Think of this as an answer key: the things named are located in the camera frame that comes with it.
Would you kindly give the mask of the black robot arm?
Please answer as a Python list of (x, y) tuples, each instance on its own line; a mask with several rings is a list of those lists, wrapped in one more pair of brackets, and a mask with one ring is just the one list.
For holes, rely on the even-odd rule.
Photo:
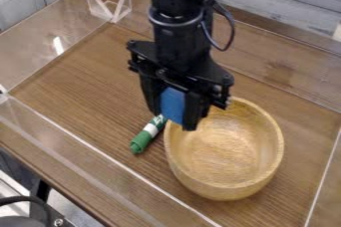
[(213, 40), (213, 13), (233, 17), (215, 0), (153, 0), (150, 41), (130, 41), (130, 69), (141, 76), (150, 111), (187, 131), (197, 129), (211, 107), (229, 105), (234, 77), (210, 51), (229, 49)]

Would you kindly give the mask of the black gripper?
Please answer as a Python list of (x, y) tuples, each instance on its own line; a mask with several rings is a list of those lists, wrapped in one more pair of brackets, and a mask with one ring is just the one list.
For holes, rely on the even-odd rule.
[(185, 93), (182, 129), (194, 131), (209, 108), (225, 109), (233, 75), (213, 60), (210, 42), (201, 28), (155, 30), (153, 41), (131, 40), (130, 69), (139, 74), (149, 110), (162, 113), (162, 93), (174, 88)]

